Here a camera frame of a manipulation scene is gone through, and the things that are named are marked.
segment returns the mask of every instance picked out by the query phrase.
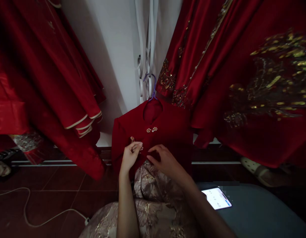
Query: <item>white wall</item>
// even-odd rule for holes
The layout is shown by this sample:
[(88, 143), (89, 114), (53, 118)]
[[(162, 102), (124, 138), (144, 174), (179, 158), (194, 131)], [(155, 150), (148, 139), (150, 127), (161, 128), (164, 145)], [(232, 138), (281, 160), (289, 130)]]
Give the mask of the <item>white wall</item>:
[[(97, 146), (111, 146), (113, 121), (139, 105), (134, 0), (62, 0), (62, 9), (104, 85), (107, 100)], [(158, 76), (182, 0), (159, 1), (154, 70)]]

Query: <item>finger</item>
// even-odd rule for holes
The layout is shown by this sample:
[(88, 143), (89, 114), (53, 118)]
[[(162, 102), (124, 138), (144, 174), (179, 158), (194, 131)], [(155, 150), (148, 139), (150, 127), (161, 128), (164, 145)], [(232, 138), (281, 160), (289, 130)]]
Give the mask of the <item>finger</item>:
[(132, 150), (135, 150), (136, 148), (137, 148), (137, 145), (133, 146), (133, 147), (132, 147)]
[(160, 153), (162, 147), (162, 145), (156, 145), (156, 146), (153, 146), (151, 149), (148, 150), (148, 152), (152, 152), (152, 151), (157, 151), (158, 153)]
[(141, 143), (140, 141), (132, 142), (131, 144), (129, 144), (129, 145), (127, 146), (127, 148), (132, 149), (135, 145), (138, 145), (138, 144), (140, 144), (140, 143)]
[(140, 149), (142, 148), (143, 143), (140, 142), (140, 144), (137, 145), (137, 148), (133, 150), (133, 154), (136, 154), (136, 156), (139, 154)]
[(161, 163), (154, 159), (151, 155), (146, 156), (149, 161), (151, 161), (157, 168), (160, 167)]

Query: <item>hand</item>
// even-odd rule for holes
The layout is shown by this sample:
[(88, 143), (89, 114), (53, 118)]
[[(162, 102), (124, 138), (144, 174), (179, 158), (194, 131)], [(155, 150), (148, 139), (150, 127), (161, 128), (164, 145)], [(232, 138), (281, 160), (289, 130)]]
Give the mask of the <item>hand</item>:
[(147, 155), (148, 160), (151, 161), (158, 170), (173, 179), (179, 185), (182, 184), (182, 180), (185, 180), (187, 176), (190, 177), (164, 145), (156, 145), (149, 149), (148, 152), (152, 151), (159, 153), (161, 162), (154, 159), (151, 155)]
[(142, 142), (135, 141), (124, 148), (120, 174), (129, 174), (129, 171), (134, 165), (142, 145)]

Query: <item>smartphone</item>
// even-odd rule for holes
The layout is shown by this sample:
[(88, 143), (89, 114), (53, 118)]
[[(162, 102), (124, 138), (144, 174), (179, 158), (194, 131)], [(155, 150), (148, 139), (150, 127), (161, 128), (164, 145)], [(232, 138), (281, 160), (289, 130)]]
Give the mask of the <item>smartphone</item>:
[(202, 192), (207, 196), (207, 201), (215, 210), (232, 207), (231, 202), (220, 188), (211, 188), (203, 190)]

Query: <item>tiled floor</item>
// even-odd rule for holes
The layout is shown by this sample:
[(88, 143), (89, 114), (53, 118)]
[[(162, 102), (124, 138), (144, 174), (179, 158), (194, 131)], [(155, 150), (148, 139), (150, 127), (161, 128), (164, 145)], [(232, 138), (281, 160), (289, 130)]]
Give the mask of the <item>tiled floor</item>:
[[(31, 190), (26, 213), (33, 225), (69, 208), (92, 217), (104, 205), (118, 200), (118, 180), (110, 166), (102, 181), (94, 181), (77, 166), (21, 167), (0, 183), (0, 194), (19, 187)], [(85, 221), (72, 211), (41, 227), (29, 227), (23, 217), (27, 196), (26, 190), (0, 196), (0, 238), (79, 237)]]
[[(63, 160), (65, 156), (53, 151), (52, 160)], [(110, 151), (103, 152), (104, 160), (110, 159)], [(195, 161), (237, 161), (233, 151), (210, 148), (196, 150)], [(261, 184), (242, 165), (193, 165), (196, 182), (229, 181)], [(73, 208), (87, 217), (104, 205), (118, 200), (118, 178), (108, 166), (101, 181), (94, 181), (79, 167), (21, 167), (4, 183), (0, 183), (0, 194), (19, 187), (31, 189), (27, 206), (30, 223), (37, 225), (56, 214)], [(79, 237), (84, 229), (84, 219), (75, 212), (67, 212), (48, 224), (29, 227), (23, 217), (23, 208), (28, 196), (25, 190), (0, 196), (0, 238), (1, 237)]]

